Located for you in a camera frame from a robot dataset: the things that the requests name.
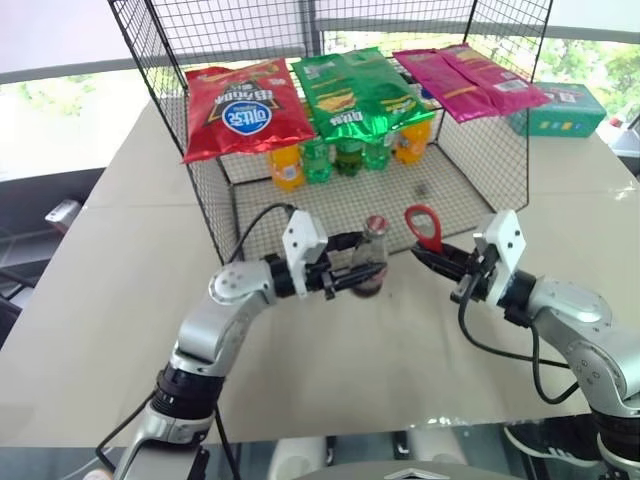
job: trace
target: plastic bottle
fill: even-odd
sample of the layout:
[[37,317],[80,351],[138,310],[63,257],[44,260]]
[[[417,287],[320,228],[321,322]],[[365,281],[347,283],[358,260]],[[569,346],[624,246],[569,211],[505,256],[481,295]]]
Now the plastic bottle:
[[[351,257],[351,267],[366,265],[367,263],[386,263],[389,254],[387,252],[386,233],[389,230],[389,222],[381,215],[372,215],[367,218],[360,244],[356,247]],[[370,280],[362,282],[351,290],[359,297],[372,297],[382,288],[385,268]]]
[[424,120],[403,129],[398,135],[396,158],[404,164],[422,160],[431,137],[431,119]]
[[273,183],[283,190],[291,191],[304,184],[298,145],[269,152],[269,171]]
[[362,168],[362,142],[344,138],[336,142],[334,167],[341,175],[354,177]]
[[384,170],[391,160],[394,133],[382,135],[375,142],[365,143],[362,161],[367,170]]
[[300,144],[302,171],[307,183],[326,183],[331,177],[330,146],[322,137],[312,138]]

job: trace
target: tree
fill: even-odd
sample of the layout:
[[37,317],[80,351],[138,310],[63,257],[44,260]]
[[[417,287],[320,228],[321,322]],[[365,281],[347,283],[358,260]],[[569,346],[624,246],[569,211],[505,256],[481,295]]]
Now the tree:
[[607,70],[611,80],[607,110],[613,114],[623,110],[626,120],[631,121],[640,114],[640,46],[625,45],[616,49]]
[[547,39],[540,53],[540,77],[556,82],[586,83],[594,69],[602,65],[605,50],[598,42]]
[[15,95],[35,109],[63,116],[78,116],[87,95],[95,91],[95,74],[47,78],[3,85],[0,94]]

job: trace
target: teal box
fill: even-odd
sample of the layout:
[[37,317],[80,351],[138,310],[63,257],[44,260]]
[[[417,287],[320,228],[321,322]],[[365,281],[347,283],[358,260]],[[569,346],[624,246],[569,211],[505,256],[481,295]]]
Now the teal box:
[[[529,110],[529,135],[539,137],[588,137],[606,116],[606,110],[584,85],[536,82],[550,103]],[[507,117],[514,132],[524,135],[527,111]]]

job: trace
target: snack bag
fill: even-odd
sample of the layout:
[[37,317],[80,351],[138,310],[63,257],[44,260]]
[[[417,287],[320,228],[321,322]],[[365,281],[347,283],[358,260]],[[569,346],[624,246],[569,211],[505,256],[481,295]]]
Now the snack bag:
[[209,67],[186,75],[185,163],[232,152],[266,152],[315,137],[282,58],[239,70]]
[[405,50],[393,56],[456,122],[499,115],[489,95],[454,70],[437,50]]
[[327,142],[374,142],[434,115],[375,47],[306,58],[293,70]]
[[451,45],[438,53],[461,75],[482,88],[501,115],[549,102],[541,90],[466,43]]

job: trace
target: glass bottle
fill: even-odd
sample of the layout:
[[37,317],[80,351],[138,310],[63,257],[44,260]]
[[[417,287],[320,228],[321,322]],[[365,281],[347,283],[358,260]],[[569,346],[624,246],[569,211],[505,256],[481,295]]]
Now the glass bottle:
[[354,177],[362,168],[362,142],[352,138],[338,140],[333,166],[339,174]]
[[[389,256],[386,244],[387,230],[389,230],[389,222],[382,215],[372,215],[367,218],[362,240],[351,257],[351,268],[367,263],[387,263]],[[387,267],[351,290],[359,297],[372,297],[382,288],[386,273]]]
[[367,170],[384,170],[391,160],[391,144],[395,133],[381,135],[372,143],[365,143],[362,162]]

